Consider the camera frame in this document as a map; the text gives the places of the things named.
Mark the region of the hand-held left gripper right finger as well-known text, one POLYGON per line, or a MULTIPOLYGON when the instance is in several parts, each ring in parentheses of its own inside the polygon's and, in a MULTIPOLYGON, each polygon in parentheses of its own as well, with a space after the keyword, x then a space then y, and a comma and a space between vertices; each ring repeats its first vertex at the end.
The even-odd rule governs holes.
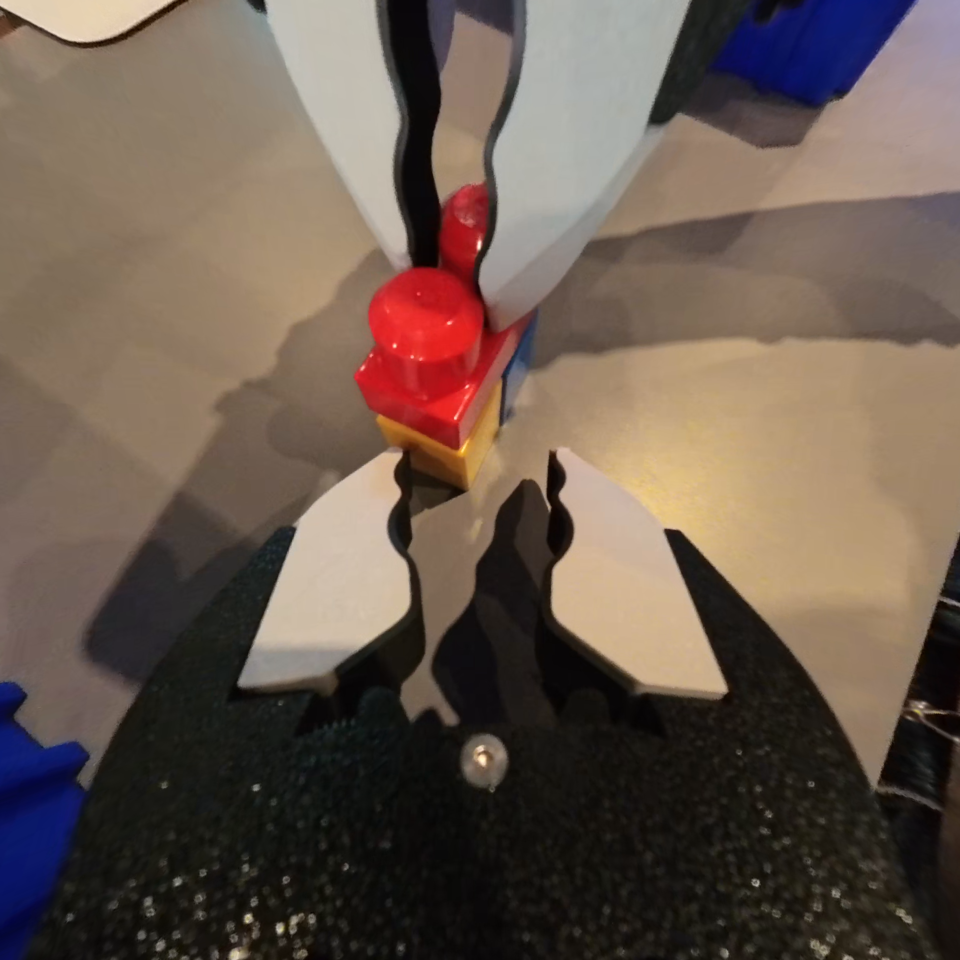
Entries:
POLYGON ((728 684, 666 528, 570 448, 548 459, 542 624, 626 695, 723 698, 728 684))

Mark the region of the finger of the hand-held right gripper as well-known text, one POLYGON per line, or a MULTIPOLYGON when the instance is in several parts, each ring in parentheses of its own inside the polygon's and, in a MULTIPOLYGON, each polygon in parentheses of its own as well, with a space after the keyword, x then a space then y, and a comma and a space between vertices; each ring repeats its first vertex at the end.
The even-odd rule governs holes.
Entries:
POLYGON ((476 282, 493 330, 564 279, 659 138, 650 116, 687 1, 514 2, 508 81, 484 150, 476 282))
POLYGON ((268 1, 266 17, 321 144, 392 267, 438 266, 433 145, 445 3, 268 1))

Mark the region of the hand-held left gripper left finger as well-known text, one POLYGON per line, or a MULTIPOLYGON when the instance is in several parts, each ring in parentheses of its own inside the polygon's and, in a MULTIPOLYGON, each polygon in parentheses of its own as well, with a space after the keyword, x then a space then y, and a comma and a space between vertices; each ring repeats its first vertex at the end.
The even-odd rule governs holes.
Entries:
POLYGON ((398 689, 424 656, 407 453, 392 447, 294 523, 238 677, 244 691, 343 689, 370 666, 398 689))

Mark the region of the yellow mega block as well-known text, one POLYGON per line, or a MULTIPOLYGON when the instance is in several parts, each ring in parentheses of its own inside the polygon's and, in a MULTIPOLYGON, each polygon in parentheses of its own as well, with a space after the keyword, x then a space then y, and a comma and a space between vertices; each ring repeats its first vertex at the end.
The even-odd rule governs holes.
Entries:
POLYGON ((460 491, 473 486, 500 432, 502 384, 493 388, 462 444, 449 447, 412 427, 378 414, 376 424, 389 449, 404 451, 411 470, 460 491))

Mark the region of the red mega block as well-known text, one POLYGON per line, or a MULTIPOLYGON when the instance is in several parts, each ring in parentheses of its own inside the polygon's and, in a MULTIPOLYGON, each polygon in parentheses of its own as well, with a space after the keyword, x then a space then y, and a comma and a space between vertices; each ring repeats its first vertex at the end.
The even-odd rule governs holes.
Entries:
POLYGON ((536 317, 493 329, 474 284, 489 215, 485 183, 444 202, 439 265, 395 275, 373 295, 373 347, 354 379, 368 408, 451 450, 459 450, 536 317))

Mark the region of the blue mega block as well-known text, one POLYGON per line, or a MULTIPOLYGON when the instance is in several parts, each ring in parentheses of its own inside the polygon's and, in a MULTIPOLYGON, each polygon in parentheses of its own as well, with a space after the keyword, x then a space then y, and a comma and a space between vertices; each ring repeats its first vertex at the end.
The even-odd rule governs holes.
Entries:
POLYGON ((535 309, 526 318, 523 318, 522 330, 515 350, 503 371, 499 414, 500 426, 504 426, 514 414, 522 386, 532 366, 539 313, 539 309, 535 309))

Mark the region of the instruction board stand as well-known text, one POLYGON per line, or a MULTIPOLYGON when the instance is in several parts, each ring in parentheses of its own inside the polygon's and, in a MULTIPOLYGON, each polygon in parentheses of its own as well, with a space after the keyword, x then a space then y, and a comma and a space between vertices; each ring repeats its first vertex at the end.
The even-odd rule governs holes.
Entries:
POLYGON ((52 39, 78 48, 124 41, 186 1, 22 2, 15 16, 52 39))

